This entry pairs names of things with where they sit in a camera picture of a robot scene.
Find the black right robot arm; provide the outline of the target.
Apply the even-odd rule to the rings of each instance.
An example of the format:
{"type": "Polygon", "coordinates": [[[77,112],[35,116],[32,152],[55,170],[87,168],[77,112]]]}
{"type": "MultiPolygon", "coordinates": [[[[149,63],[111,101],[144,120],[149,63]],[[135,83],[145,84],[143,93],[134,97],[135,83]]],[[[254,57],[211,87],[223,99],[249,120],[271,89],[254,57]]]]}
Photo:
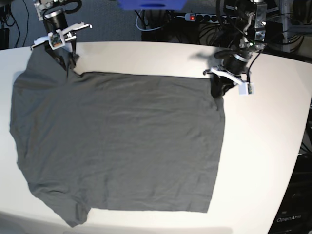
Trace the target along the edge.
{"type": "Polygon", "coordinates": [[[43,22],[46,36],[34,40],[31,49],[44,46],[47,52],[64,70],[74,69],[79,55],[76,53],[77,32],[93,28],[89,23],[68,25],[67,14],[76,13],[82,7],[80,0],[35,0],[38,19],[43,22]]]}

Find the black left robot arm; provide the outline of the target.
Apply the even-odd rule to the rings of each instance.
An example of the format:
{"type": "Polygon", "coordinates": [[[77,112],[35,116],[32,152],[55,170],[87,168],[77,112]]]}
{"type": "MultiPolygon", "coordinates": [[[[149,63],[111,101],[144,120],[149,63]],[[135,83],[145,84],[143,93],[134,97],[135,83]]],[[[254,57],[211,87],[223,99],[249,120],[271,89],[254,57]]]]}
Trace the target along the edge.
{"type": "Polygon", "coordinates": [[[263,0],[236,0],[234,11],[236,21],[227,15],[221,18],[221,1],[216,2],[216,16],[224,31],[234,34],[233,48],[217,51],[214,58],[220,64],[203,72],[211,75],[211,95],[220,98],[230,89],[238,87],[240,95],[254,93],[251,82],[251,65],[248,65],[253,53],[259,55],[266,47],[267,4],[263,0]]]}

